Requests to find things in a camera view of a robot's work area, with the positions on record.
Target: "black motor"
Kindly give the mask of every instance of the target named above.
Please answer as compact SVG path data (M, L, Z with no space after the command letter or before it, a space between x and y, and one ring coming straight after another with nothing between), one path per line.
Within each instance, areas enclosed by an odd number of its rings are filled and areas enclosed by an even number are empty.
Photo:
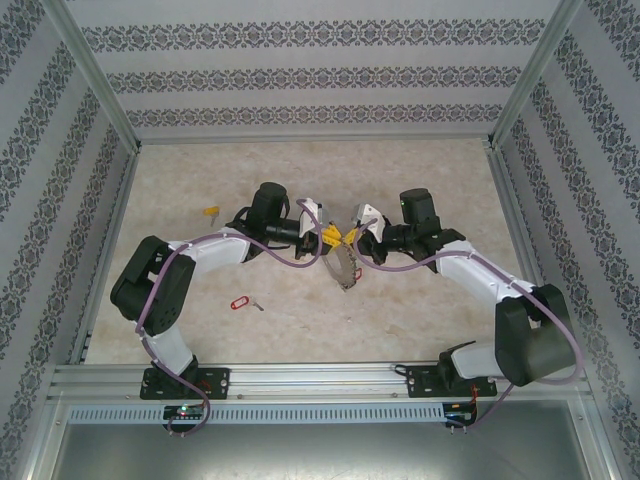
M465 240L464 235L456 230L442 229L433 197L426 188L402 192L400 206L404 224L391 225L385 217L381 243L368 231L358 241L360 251L371 256L377 265L386 261L389 252L402 252L419 262L435 254L447 243ZM427 266L436 271L435 262Z

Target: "key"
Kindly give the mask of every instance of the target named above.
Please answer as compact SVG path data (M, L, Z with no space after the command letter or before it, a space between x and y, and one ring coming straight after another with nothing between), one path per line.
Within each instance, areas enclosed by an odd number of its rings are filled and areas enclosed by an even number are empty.
M262 308L260 305L258 305L258 302L256 302L255 300L251 300L251 305L253 305L254 307L256 307L258 310L260 310L261 312L264 312L264 308Z

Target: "yellow object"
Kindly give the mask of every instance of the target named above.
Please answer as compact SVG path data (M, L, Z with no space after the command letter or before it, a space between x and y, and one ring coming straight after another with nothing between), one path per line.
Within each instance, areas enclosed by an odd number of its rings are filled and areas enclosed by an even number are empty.
M209 208L205 208L202 213L204 215L206 215L207 217L210 217L212 215L218 215L220 213L220 207L218 207L217 205L213 206L213 207L209 207Z
M333 223L329 225L329 228L325 228L322 231L322 242L331 245L333 248L339 246L341 240L342 234Z

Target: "floor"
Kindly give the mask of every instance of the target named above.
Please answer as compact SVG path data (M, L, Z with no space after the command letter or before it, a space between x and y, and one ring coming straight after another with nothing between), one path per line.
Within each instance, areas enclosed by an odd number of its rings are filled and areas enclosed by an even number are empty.
M249 205L261 182L321 202L343 231L353 206L369 202L402 221L398 194L426 187L443 227L455 228L505 269L515 252L481 141L299 142L145 146L133 182L87 363L141 364L133 324L109 302L117 277L147 235L185 240L212 231L202 210L221 208L214 229ZM294 205L291 218L297 218ZM291 259L293 252L282 255ZM409 259L390 255L387 265ZM254 307L231 310L249 295ZM206 274L192 284L179 320L200 362L359 362L435 359L464 341L490 339L493 312L430 270L365 268L343 292L318 262L293 270L267 255Z

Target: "ventilation slot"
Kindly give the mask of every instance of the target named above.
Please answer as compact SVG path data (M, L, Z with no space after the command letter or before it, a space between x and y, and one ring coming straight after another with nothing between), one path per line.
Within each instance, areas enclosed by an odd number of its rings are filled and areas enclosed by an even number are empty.
M209 423L214 424L330 424L442 422L441 403L348 405L229 405L212 403ZM162 405L73 407L70 424L160 424ZM176 423L197 423L176 420Z

